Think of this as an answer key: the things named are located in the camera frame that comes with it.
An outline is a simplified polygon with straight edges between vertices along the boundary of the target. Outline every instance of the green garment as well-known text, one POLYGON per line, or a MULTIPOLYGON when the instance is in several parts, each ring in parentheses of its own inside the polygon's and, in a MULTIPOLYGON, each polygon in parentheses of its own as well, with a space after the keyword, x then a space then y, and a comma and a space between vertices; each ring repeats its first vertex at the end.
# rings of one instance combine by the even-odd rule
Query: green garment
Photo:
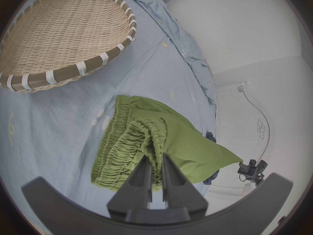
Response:
POLYGON ((222 167, 243 162, 203 137, 167 105, 140 96, 117 96, 114 116, 91 170, 91 183, 117 191, 146 155, 153 167, 154 190, 160 190, 163 153, 193 184, 206 180, 222 167))

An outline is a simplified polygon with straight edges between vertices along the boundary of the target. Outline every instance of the bamboo basket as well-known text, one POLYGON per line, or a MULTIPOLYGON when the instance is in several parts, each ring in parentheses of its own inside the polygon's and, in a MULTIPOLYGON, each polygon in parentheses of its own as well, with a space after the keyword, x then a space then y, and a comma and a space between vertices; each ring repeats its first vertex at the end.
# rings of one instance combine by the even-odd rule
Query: bamboo basket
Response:
POLYGON ((123 0, 36 0, 0 45, 0 86, 36 92, 78 80, 122 53, 136 33, 123 0))

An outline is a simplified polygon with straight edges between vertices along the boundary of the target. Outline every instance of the white binding strip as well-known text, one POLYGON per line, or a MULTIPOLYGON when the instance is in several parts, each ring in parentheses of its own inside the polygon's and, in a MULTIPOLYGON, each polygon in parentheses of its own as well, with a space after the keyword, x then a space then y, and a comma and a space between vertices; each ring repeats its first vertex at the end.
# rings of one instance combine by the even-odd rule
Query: white binding strip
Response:
POLYGON ((30 88, 29 85, 28 85, 28 76, 29 76, 29 74, 25 74, 25 75, 22 76, 22 86, 26 90, 31 91, 32 88, 30 88))
POLYGON ((132 17, 135 16, 133 13, 129 15, 128 20, 132 17))
POLYGON ((81 62, 77 63, 76 66, 77 66, 77 69, 79 71, 79 74, 81 76, 84 76, 86 74, 86 64, 85 64, 85 62, 81 61, 81 62))
POLYGON ((126 3, 126 2, 123 1, 123 2, 120 4, 120 8, 122 8, 125 3, 126 3))
POLYGON ((135 19, 131 20, 129 27, 131 26, 132 23, 137 23, 135 19))
POLYGON ((131 8, 127 8, 126 10, 125 10, 125 14, 127 15, 127 12, 130 10, 131 8))
POLYGON ((129 32, 130 32, 132 29, 136 32, 136 28, 135 28, 135 27, 131 27, 131 29, 129 30, 129 32))
POLYGON ((126 38, 128 38, 130 41, 133 41, 133 38, 130 35, 128 35, 126 38))
POLYGON ((102 58, 102 66, 106 65, 109 60, 109 56, 107 53, 102 53, 99 55, 102 58))
POLYGON ((53 70, 46 72, 46 79, 49 84, 57 84, 57 81, 54 79, 53 70))
MULTIPOLYGON (((0 73, 0 80, 1 80, 2 75, 3 75, 3 73, 0 73)), ((1 85, 1 82, 0 82, 0 87, 3 88, 1 85)))
POLYGON ((119 53, 119 54, 121 54, 121 53, 122 53, 122 51, 124 50, 124 45, 122 45, 122 44, 118 44, 116 47, 118 47, 118 48, 119 48, 119 50, 120 50, 120 53, 119 53))
POLYGON ((14 91, 13 88, 12 88, 12 84, 11 84, 13 76, 14 75, 10 75, 8 80, 7 80, 7 87, 9 88, 10 91, 14 91))

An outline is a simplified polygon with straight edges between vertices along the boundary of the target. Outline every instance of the dark navy cloth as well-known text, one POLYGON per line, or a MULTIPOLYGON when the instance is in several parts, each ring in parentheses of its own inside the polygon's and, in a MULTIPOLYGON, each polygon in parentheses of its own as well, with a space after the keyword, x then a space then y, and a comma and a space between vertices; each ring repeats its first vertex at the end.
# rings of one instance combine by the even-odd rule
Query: dark navy cloth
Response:
MULTIPOLYGON (((206 138, 213 141, 214 143, 216 143, 216 139, 214 138, 212 132, 208 132, 207 135, 206 135, 206 138)), ((203 183, 205 185, 210 185, 212 184, 212 180, 216 179, 217 177, 217 174, 218 174, 219 170, 216 171, 211 177, 207 178, 205 181, 203 181, 203 183)))

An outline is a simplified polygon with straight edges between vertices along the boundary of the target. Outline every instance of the decorative floral carving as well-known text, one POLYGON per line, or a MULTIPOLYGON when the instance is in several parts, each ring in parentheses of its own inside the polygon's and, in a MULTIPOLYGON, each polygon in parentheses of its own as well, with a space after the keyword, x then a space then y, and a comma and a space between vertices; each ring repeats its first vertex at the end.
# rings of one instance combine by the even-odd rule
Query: decorative floral carving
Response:
POLYGON ((266 131, 266 129, 265 129, 265 126, 264 126, 264 124, 262 123, 262 121, 259 119, 259 122, 258 122, 258 133, 259 133, 259 135, 260 135, 260 138, 262 139, 262 140, 264 140, 264 137, 265 137, 265 131, 266 131))

